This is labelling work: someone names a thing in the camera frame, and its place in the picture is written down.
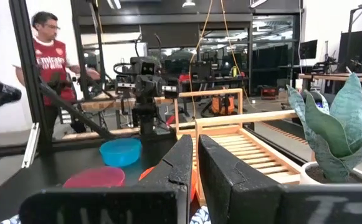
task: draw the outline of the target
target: cable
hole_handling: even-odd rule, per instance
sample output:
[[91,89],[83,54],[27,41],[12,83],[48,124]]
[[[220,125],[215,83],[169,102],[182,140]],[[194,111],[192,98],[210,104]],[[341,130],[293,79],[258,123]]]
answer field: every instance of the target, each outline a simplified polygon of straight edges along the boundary
[[[196,46],[196,49],[195,49],[196,52],[200,48],[200,42],[202,41],[203,36],[204,36],[204,31],[206,30],[207,22],[208,22],[208,19],[210,18],[211,7],[212,7],[212,0],[210,1],[210,6],[208,7],[208,13],[207,13],[206,21],[204,21],[204,27],[203,27],[203,30],[201,31],[199,42],[198,42],[198,44]],[[189,84],[190,84],[191,92],[193,92],[192,75],[191,75],[193,59],[194,59],[194,53],[192,54],[191,61],[189,62]],[[196,119],[196,105],[194,103],[194,97],[193,96],[192,96],[192,104],[193,104],[193,117],[192,117],[192,120],[190,120],[189,122],[192,122],[193,120]]]
[[139,53],[138,53],[138,41],[141,39],[142,34],[139,34],[139,37],[135,40],[135,53],[136,56],[139,57]]
[[[225,9],[224,9],[224,0],[221,0],[221,7],[222,7],[222,15],[224,16],[224,24],[225,24],[226,35],[227,35],[227,39],[228,39],[228,42],[229,42],[229,47],[231,48],[233,61],[234,61],[234,63],[235,63],[237,72],[239,72],[239,74],[242,74],[242,73],[241,73],[241,70],[239,69],[239,66],[237,65],[235,53],[234,53],[233,48],[232,48],[231,37],[229,36],[228,25],[227,25],[227,22],[226,22]],[[243,81],[243,80],[242,80],[242,89],[243,89],[243,92],[244,92],[244,94],[245,94],[246,100],[247,100],[247,102],[249,103],[249,105],[250,105],[251,107],[253,107],[254,109],[258,110],[258,108],[256,108],[255,106],[253,106],[252,103],[250,103],[249,96],[247,95],[247,92],[246,92],[246,90],[245,90],[244,81]]]
[[301,1],[298,1],[298,13],[299,13],[299,17],[300,17],[300,25],[299,25],[299,30],[300,30],[300,38],[298,40],[298,64],[300,65],[300,73],[303,73],[303,67],[301,65],[301,55],[300,55],[300,47],[301,47],[301,31],[302,31],[302,12],[301,12]]

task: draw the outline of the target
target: orange container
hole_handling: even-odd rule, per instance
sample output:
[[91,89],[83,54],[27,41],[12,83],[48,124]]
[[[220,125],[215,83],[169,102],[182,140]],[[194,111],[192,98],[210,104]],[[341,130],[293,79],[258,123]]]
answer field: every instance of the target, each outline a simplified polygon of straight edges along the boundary
[[[145,170],[140,176],[139,180],[143,179],[148,175],[155,167],[150,167]],[[195,170],[192,170],[192,181],[191,181],[191,200],[194,198],[194,194],[196,192],[196,184],[198,183],[198,173]]]

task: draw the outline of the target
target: monitor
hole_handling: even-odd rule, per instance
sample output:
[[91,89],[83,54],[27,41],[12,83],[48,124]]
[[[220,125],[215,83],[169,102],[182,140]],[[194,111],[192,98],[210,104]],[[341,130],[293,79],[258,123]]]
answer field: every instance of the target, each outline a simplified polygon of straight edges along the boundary
[[317,57],[318,40],[311,40],[300,44],[300,59],[315,59]]

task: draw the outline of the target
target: table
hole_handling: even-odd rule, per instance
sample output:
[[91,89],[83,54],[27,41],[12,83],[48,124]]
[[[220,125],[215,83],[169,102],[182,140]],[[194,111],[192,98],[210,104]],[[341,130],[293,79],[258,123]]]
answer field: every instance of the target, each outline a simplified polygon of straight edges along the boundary
[[[310,89],[311,80],[318,79],[318,80],[332,80],[332,81],[347,81],[349,77],[349,73],[337,73],[337,74],[329,74],[329,75],[306,75],[306,74],[299,74],[299,78],[303,79],[303,88],[306,90]],[[357,73],[358,78],[362,82],[362,73]],[[333,82],[332,86],[332,94],[337,94],[335,91],[335,82]]]
[[[140,159],[123,168],[126,185],[138,182],[140,174],[157,165],[176,143],[175,134],[142,139]],[[0,221],[17,214],[20,204],[34,192],[62,185],[72,175],[92,167],[104,166],[97,148],[57,152],[35,159],[28,169],[22,169],[0,186]]]
[[[119,95],[117,95],[115,93],[115,91],[108,91],[109,94],[111,94],[113,97],[118,97],[117,100],[111,100],[109,99],[109,97],[105,94],[105,93],[101,93],[97,96],[95,96],[93,99],[94,100],[99,100],[99,101],[93,101],[93,102],[85,102],[85,103],[81,103],[81,108],[84,111],[96,111],[96,110],[105,110],[105,109],[109,109],[109,108],[115,108],[116,110],[120,110],[121,109],[121,99],[119,99]],[[126,109],[128,108],[133,108],[135,105],[135,98],[130,98],[130,99],[124,99],[124,107]],[[170,104],[173,101],[171,99],[166,99],[164,97],[155,97],[155,101],[156,104]]]

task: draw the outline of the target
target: red jersey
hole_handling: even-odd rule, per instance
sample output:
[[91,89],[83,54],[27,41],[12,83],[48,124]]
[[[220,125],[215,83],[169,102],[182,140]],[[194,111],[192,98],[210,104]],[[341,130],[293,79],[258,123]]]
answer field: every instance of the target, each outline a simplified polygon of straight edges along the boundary
[[[33,39],[33,43],[36,51],[37,63],[40,67],[40,75],[43,81],[46,83],[49,82],[54,73],[60,73],[60,79],[66,80],[66,45],[58,40],[54,40],[51,43],[43,43],[36,38]],[[69,87],[65,87],[60,96],[66,101],[75,101],[74,92]],[[47,96],[44,96],[44,104],[52,104],[50,98]]]

